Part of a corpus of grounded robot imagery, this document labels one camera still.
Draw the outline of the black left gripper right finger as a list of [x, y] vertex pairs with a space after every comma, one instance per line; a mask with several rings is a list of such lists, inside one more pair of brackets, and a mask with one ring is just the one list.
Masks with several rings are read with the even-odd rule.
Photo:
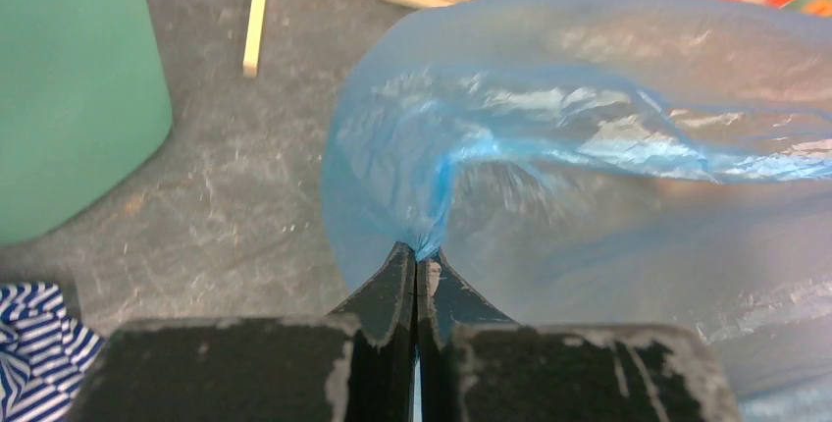
[[669, 325], [521, 325], [442, 256], [416, 266], [426, 421], [738, 421], [727, 377]]

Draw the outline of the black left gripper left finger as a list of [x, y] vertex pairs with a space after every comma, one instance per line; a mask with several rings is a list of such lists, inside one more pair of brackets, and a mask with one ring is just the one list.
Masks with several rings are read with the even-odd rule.
[[415, 258], [321, 317], [144, 319], [105, 343], [71, 421], [410, 421]]

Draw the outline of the blue plastic trash bag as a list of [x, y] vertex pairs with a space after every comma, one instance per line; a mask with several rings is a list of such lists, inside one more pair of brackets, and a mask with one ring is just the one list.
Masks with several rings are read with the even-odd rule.
[[831, 417], [831, 21], [732, 0], [471, 0], [354, 66], [323, 221], [527, 324], [668, 323], [748, 421]]

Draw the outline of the green plastic trash bin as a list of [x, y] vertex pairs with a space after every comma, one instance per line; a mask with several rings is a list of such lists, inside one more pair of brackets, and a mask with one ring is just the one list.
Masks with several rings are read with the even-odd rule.
[[146, 0], [1, 0], [2, 243], [105, 195], [172, 119]]

